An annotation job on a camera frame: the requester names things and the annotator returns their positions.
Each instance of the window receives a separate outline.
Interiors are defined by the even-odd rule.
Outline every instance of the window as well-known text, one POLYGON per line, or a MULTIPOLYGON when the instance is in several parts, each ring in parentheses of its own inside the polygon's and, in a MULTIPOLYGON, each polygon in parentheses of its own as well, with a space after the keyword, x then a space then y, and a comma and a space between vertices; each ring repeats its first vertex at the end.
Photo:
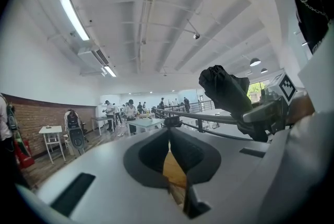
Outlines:
POLYGON ((265 88, 266 85, 270 83, 270 80, 264 80, 261 82, 250 84, 248 88, 247 96, 249 97, 252 103, 260 101, 261 90, 265 88))

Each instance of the fluorescent light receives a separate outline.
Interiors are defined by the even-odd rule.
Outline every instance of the fluorescent light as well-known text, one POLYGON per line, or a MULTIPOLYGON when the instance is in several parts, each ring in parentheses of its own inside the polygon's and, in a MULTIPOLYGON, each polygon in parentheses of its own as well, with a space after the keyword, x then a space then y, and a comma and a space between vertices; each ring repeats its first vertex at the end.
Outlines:
POLYGON ((89 36, 87 35, 84 27, 82 26, 72 4, 71 0, 60 0, 63 6, 64 11, 67 14, 68 19, 71 21, 75 30, 78 32, 79 36, 82 40, 89 40, 89 36))
POLYGON ((107 72, 108 72, 109 74, 111 74, 112 77, 116 77, 115 73, 110 69, 109 66, 105 66, 104 69, 106 69, 107 72))
POLYGON ((260 63, 261 63, 261 61, 258 58, 253 58, 250 62, 250 66, 255 66, 255 65, 258 65, 260 63))

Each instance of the black slot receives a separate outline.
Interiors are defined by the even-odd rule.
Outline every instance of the black slot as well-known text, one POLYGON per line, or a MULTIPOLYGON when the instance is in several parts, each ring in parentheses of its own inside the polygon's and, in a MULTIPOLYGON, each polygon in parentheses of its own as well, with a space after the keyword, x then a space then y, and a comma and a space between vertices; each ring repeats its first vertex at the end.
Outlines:
POLYGON ((249 148, 243 148, 239 152, 241 152, 242 154, 251 155, 259 158, 263 158, 266 154, 264 151, 259 151, 249 148))
POLYGON ((51 204, 51 207, 68 217, 95 178, 94 175, 81 173, 51 204))

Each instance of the brick wall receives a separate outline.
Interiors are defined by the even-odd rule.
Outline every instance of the brick wall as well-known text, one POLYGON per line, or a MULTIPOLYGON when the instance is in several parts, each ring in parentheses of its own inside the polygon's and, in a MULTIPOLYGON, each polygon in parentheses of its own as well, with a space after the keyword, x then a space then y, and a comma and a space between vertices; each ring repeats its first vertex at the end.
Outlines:
POLYGON ((46 151, 43 135, 39 130, 43 126, 58 126, 64 128, 64 114, 68 109, 75 110, 81 119, 85 122, 85 129, 92 130, 91 118, 95 116, 95 107, 78 106, 69 104, 58 104, 50 102, 35 101, 4 95, 8 102, 15 107, 15 116, 17 118, 21 135, 23 139, 29 141, 31 153, 33 156, 46 151))

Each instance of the white table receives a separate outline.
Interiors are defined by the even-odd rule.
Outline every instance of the white table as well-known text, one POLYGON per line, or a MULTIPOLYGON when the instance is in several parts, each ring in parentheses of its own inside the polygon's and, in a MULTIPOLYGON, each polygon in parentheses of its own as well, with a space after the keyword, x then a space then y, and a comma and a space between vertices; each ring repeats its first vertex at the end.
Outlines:
MULTIPOLYGON (((101 128, 100 128, 100 125, 99 125, 99 122, 103 121, 103 125, 105 124, 105 121, 108 121, 108 120, 113 120, 112 118, 107 118, 107 117, 92 117, 92 127, 93 127, 93 131, 95 130, 95 127, 94 127, 94 121, 97 122, 98 124, 98 127, 99 127, 99 132, 100 132, 100 136, 102 136, 101 134, 101 128)), ((114 132, 114 124, 111 125, 111 128, 114 132)))
POLYGON ((129 125, 142 127, 145 129, 145 131, 148 131, 150 127, 162 124, 164 121, 164 119, 137 119, 133 121, 128 121, 126 123, 128 135, 131 136, 129 125))
POLYGON ((50 126, 49 128, 44 126, 39 131, 39 134, 43 134, 43 136, 44 136, 44 141, 45 141, 47 153, 49 154, 51 163, 53 163, 53 160, 51 158, 51 154, 50 154, 48 145, 50 145, 51 150, 53 152, 53 148, 52 148, 53 144, 59 144, 59 147, 62 151, 64 161, 66 162, 66 159, 65 159, 65 156, 64 156, 64 153, 63 153, 63 146, 62 146, 62 142, 61 142, 61 138, 60 138, 60 134, 62 132, 63 132, 62 126, 50 126))
POLYGON ((140 119, 149 118, 149 117, 156 118, 156 115, 154 113, 149 113, 149 114, 143 113, 143 114, 138 115, 137 117, 140 118, 140 119))

